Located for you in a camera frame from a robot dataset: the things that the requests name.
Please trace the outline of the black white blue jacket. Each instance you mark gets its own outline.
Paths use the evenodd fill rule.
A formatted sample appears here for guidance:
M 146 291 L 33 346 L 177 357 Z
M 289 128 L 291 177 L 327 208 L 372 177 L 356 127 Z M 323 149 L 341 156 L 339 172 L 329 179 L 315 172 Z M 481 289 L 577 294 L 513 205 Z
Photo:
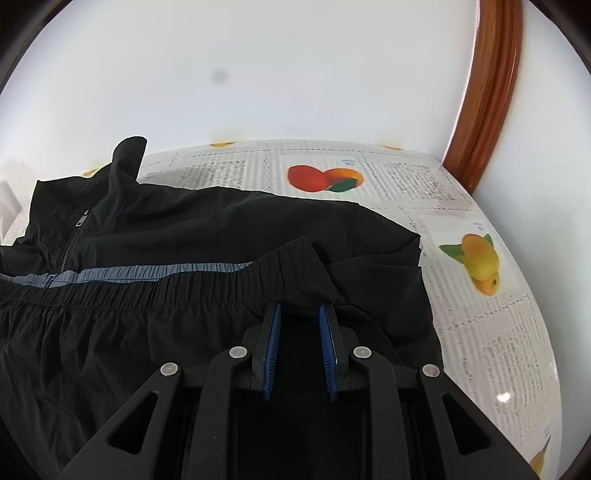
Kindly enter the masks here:
M 442 351 L 420 238 L 359 204 L 141 184 L 142 137 L 93 177 L 36 185 L 1 250 L 5 479 L 54 479 L 162 364 L 205 363 L 272 303 L 320 364 L 318 306 L 390 361 Z

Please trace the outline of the fruit print tablecloth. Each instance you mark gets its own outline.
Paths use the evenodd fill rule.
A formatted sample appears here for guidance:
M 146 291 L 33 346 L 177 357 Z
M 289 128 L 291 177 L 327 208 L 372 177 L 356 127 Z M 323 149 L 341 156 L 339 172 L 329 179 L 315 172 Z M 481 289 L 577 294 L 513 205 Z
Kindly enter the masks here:
M 551 479 L 561 446 L 558 377 L 538 306 L 474 203 L 433 161 L 356 145 L 272 142 L 151 155 L 144 181 L 362 200 L 422 236 L 422 264 L 446 356 L 445 373 L 494 423 L 536 478 Z M 322 354 L 320 312 L 318 339 Z M 329 479 L 322 427 L 332 404 L 324 360 L 294 368 L 300 394 L 230 401 L 230 479 Z

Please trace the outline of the white plastic shopping bag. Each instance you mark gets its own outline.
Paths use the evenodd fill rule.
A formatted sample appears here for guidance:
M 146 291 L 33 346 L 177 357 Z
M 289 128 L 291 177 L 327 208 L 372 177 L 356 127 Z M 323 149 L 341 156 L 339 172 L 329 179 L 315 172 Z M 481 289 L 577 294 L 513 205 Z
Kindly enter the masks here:
M 1 165 L 1 244 L 12 245 L 25 233 L 37 175 L 12 159 Z

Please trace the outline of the brown wooden door frame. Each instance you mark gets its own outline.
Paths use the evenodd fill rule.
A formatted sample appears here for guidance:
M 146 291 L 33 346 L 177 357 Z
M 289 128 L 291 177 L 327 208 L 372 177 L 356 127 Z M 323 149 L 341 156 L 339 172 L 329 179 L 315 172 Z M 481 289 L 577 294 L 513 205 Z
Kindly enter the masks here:
M 518 0 L 481 1 L 466 94 L 443 166 L 473 193 L 511 105 L 523 38 Z

